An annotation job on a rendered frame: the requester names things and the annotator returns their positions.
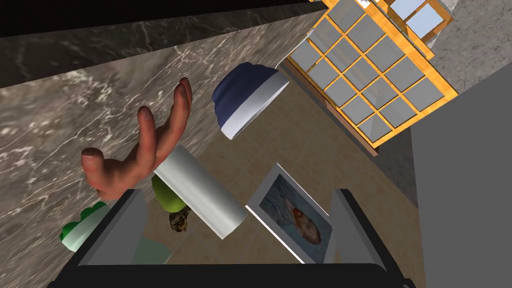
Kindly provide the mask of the small wooden window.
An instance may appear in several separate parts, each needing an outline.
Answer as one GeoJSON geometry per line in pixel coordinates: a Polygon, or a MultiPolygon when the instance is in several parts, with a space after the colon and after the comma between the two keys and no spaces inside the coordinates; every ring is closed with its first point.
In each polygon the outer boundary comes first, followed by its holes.
{"type": "Polygon", "coordinates": [[[375,0],[387,18],[427,59],[435,55],[429,44],[453,21],[440,0],[375,0]]]}

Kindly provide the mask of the blue and white bowl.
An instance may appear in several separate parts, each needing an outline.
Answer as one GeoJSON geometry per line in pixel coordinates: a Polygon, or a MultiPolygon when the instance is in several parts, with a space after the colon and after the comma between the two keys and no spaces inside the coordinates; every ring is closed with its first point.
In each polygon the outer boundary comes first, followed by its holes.
{"type": "Polygon", "coordinates": [[[234,139],[289,84],[281,71],[243,62],[221,80],[212,94],[214,113],[223,135],[234,139]]]}

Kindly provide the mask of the flesh-coloured hand sculpture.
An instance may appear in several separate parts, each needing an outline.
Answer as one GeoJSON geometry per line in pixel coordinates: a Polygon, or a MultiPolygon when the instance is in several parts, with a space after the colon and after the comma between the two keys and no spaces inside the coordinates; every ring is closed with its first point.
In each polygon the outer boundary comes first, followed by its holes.
{"type": "Polygon", "coordinates": [[[101,199],[119,199],[170,155],[186,129],[192,96],[188,78],[180,79],[173,92],[169,117],[159,127],[156,127],[152,111],[147,106],[141,106],[137,112],[139,142],[124,160],[105,158],[103,152],[94,147],[81,152],[81,166],[86,182],[97,191],[101,199]]]}

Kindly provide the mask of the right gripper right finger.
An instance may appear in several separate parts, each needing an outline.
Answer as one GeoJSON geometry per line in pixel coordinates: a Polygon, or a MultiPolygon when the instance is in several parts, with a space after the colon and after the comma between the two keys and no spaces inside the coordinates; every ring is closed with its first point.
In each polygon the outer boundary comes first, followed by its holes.
{"type": "Polygon", "coordinates": [[[334,189],[328,212],[343,263],[395,267],[395,260],[348,189],[334,189]]]}

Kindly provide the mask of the green round fruit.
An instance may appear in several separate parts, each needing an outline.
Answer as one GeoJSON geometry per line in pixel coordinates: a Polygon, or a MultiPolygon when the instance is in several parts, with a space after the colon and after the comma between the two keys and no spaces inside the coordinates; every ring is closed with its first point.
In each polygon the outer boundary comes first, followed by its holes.
{"type": "Polygon", "coordinates": [[[178,195],[167,186],[167,184],[154,174],[151,179],[151,186],[156,200],[169,213],[177,213],[187,206],[178,195]]]}

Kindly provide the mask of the brown lumpy object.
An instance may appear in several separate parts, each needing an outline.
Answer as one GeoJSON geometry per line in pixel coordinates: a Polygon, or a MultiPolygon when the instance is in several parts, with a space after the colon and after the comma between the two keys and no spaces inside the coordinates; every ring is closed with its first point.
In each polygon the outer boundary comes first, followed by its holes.
{"type": "Polygon", "coordinates": [[[190,212],[191,209],[187,205],[178,212],[170,212],[170,228],[175,232],[185,232],[188,228],[188,215],[190,212]]]}

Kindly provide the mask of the white paper towel roll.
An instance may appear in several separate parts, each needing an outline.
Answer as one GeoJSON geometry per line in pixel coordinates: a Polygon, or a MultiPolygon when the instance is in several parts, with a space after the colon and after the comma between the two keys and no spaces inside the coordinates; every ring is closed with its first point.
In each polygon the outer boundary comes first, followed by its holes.
{"type": "Polygon", "coordinates": [[[247,210],[182,145],[176,146],[154,173],[220,239],[247,217],[247,210]]]}

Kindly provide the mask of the white framed picture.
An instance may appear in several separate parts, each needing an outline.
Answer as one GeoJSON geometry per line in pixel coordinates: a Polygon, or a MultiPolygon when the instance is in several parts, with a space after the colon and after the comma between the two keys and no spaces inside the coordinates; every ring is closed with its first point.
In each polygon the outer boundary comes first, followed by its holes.
{"type": "Polygon", "coordinates": [[[300,263],[334,263],[329,215],[278,163],[245,207],[300,263]]]}

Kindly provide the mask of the large wooden grid window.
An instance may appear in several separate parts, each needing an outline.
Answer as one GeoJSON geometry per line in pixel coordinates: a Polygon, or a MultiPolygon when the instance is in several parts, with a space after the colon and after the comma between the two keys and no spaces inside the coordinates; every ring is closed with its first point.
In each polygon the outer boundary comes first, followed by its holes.
{"type": "Polygon", "coordinates": [[[375,0],[310,0],[327,12],[285,60],[372,154],[458,92],[375,0]]]}

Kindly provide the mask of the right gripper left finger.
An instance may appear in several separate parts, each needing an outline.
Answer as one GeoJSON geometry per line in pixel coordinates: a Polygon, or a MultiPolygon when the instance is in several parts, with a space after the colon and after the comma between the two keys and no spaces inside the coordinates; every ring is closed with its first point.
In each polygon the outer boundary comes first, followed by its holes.
{"type": "Polygon", "coordinates": [[[143,190],[127,190],[73,254],[71,264],[129,265],[147,219],[143,190]]]}

